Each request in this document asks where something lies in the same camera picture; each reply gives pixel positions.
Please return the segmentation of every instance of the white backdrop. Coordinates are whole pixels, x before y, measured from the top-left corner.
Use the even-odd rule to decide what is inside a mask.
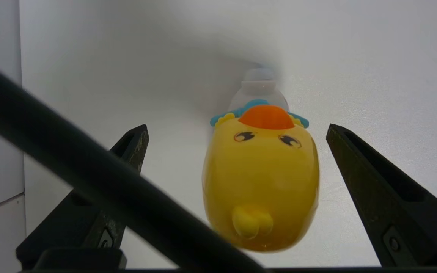
[[[21,1],[23,85],[105,147],[146,123],[142,173],[205,219],[201,168],[246,69],[276,71],[310,120],[321,165],[305,238],[266,266],[378,265],[325,141],[330,123],[369,142],[437,196],[437,1]],[[25,159],[32,231],[68,187]],[[170,267],[132,233],[128,268]]]

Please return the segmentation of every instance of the clear plastic bottle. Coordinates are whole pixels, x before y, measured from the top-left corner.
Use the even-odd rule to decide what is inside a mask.
[[[271,69],[250,69],[244,75],[242,87],[234,95],[229,105],[229,111],[244,107],[252,100],[267,100],[289,112],[288,102],[276,88],[274,73]]]

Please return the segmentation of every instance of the orange beak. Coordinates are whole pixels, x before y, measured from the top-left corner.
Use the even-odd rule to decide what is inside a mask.
[[[247,110],[241,116],[239,122],[256,128],[272,130],[294,127],[291,117],[284,109],[267,104],[257,105]]]

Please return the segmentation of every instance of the black bar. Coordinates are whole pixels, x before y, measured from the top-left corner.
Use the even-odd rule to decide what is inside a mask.
[[[221,273],[267,271],[1,74],[0,135],[181,268]]]

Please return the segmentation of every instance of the duck toy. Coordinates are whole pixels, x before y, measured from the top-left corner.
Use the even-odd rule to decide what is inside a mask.
[[[229,111],[214,116],[203,166],[211,227],[236,247],[284,250],[318,206],[319,163],[307,119],[288,112],[270,69],[246,72]]]

